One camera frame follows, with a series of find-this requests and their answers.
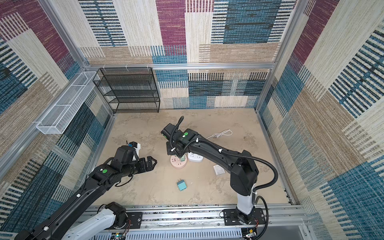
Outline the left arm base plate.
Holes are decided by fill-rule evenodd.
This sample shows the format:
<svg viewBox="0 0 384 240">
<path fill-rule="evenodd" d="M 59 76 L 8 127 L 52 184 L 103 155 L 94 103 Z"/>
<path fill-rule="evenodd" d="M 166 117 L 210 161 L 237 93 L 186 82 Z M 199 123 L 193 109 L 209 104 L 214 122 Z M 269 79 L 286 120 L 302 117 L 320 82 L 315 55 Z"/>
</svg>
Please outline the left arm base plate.
<svg viewBox="0 0 384 240">
<path fill-rule="evenodd" d="M 141 227 L 143 213 L 142 212 L 128 212 L 120 213 L 116 216 L 113 225 L 106 230 L 130 230 L 139 229 Z"/>
</svg>

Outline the white square wall adapter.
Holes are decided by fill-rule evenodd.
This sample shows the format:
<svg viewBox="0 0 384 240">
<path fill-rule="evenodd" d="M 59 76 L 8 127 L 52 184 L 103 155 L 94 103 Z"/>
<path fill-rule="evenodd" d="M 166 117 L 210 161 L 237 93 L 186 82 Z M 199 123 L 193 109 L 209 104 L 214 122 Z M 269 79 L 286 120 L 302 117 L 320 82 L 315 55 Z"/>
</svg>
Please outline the white square wall adapter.
<svg viewBox="0 0 384 240">
<path fill-rule="evenodd" d="M 216 176 L 223 175 L 223 174 L 226 173 L 226 171 L 224 170 L 224 168 L 222 168 L 222 167 L 219 166 L 219 165 L 215 165 L 215 166 L 214 166 L 214 171 L 215 171 Z"/>
</svg>

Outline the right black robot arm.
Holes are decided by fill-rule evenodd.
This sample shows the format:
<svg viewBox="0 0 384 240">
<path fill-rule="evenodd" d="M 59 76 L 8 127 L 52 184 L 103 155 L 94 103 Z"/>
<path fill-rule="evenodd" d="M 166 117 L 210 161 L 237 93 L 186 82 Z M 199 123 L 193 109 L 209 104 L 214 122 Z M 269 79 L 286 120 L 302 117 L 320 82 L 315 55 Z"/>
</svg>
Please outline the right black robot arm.
<svg viewBox="0 0 384 240">
<path fill-rule="evenodd" d="M 167 139 L 169 155 L 181 157 L 193 153 L 214 162 L 230 173 L 231 188 L 237 193 L 237 209 L 244 215 L 249 215 L 252 203 L 252 189 L 257 182 L 259 170 L 247 151 L 241 153 L 218 146 L 202 135 L 187 129 L 184 132 L 173 124 L 168 124 L 161 134 Z"/>
</svg>

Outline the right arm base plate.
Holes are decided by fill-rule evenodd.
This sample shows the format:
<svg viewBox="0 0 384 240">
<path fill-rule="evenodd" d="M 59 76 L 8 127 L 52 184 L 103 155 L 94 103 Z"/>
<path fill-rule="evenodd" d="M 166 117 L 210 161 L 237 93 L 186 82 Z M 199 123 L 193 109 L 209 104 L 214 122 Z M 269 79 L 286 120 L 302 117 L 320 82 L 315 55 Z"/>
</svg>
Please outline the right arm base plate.
<svg viewBox="0 0 384 240">
<path fill-rule="evenodd" d="M 222 211 L 223 218 L 226 226 L 236 225 L 264 225 L 266 221 L 266 214 L 261 208 L 253 207 L 250 214 L 246 215 L 240 210 L 236 209 L 224 209 Z"/>
</svg>

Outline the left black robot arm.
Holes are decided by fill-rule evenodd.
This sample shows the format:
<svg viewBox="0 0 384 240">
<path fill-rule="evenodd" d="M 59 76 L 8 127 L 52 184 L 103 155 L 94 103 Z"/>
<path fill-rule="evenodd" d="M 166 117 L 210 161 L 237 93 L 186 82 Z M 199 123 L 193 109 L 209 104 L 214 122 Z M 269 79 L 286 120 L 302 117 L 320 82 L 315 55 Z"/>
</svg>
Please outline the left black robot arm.
<svg viewBox="0 0 384 240">
<path fill-rule="evenodd" d="M 119 183 L 123 177 L 132 177 L 152 171 L 158 161 L 151 156 L 139 158 L 132 146 L 121 146 L 114 157 L 95 167 L 83 185 L 51 216 L 32 231 L 19 232 L 16 240 L 60 240 L 88 207 Z"/>
</svg>

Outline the teal plug adapter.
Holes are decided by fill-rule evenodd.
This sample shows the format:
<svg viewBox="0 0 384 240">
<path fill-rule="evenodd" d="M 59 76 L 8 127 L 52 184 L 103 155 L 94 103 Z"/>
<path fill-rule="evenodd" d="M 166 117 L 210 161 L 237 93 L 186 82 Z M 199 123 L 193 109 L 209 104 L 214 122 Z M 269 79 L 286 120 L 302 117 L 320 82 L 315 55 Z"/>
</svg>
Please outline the teal plug adapter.
<svg viewBox="0 0 384 240">
<path fill-rule="evenodd" d="M 187 188 L 187 184 L 184 180 L 178 181 L 177 186 L 178 186 L 179 191 L 183 191 Z"/>
</svg>

